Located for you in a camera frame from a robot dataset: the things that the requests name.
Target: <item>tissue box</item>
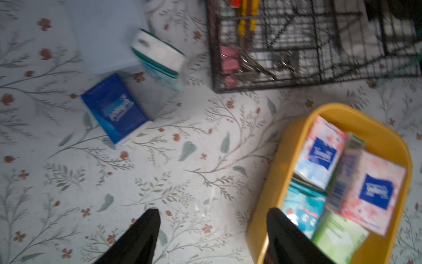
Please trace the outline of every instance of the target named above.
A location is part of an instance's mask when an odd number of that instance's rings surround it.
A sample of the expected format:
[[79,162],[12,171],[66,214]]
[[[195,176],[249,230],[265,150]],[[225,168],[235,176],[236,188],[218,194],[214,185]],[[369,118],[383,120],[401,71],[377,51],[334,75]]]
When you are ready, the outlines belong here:
[[182,90],[186,81],[186,57],[182,52],[145,30],[136,34],[131,49],[157,82],[178,92]]
[[337,264],[349,264],[369,232],[361,225],[326,210],[312,242]]
[[281,211],[311,239],[326,198],[325,194],[292,181]]
[[347,149],[327,208],[384,236],[406,169],[364,150]]
[[318,116],[299,155],[295,173],[325,190],[346,140],[344,132]]
[[107,77],[81,98],[113,144],[123,142],[149,121],[117,74]]

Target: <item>blue tissue pack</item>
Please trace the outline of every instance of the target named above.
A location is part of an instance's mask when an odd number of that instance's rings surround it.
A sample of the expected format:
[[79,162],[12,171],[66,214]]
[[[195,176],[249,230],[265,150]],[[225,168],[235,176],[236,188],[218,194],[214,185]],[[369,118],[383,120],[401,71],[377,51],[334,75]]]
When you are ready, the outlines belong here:
[[311,239],[326,199],[325,193],[292,180],[281,211]]
[[150,121],[117,74],[105,78],[81,98],[113,144]]

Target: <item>yellow handle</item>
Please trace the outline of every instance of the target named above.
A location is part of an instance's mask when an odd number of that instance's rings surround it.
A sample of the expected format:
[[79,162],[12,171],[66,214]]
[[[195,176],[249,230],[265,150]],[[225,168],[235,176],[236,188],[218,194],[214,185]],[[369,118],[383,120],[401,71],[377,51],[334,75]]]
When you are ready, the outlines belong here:
[[[239,9],[239,14],[241,16],[247,16],[248,15],[248,1],[249,0],[242,0],[242,6]],[[251,16],[257,16],[258,15],[258,8],[260,7],[260,0],[252,0],[252,7],[251,7]],[[251,31],[255,31],[257,27],[257,21],[256,19],[251,19],[251,24],[249,26],[249,29]],[[246,20],[241,20],[238,27],[238,34],[239,36],[244,36],[246,31]]]

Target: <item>pink tissue pack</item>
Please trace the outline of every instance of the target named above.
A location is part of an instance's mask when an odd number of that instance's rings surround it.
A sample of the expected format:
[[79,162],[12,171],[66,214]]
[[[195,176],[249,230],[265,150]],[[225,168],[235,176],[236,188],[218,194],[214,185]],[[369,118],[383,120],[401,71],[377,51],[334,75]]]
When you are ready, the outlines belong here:
[[296,162],[296,175],[325,190],[347,138],[343,131],[317,116]]
[[346,149],[326,207],[385,236],[406,169],[364,150]]

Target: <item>teal tissue pack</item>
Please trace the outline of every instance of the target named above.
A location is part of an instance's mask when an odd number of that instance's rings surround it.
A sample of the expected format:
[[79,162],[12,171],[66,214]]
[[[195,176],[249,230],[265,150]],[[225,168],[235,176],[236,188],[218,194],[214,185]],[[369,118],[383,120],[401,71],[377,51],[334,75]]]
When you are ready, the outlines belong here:
[[281,211],[311,239],[326,198],[326,194],[292,180]]

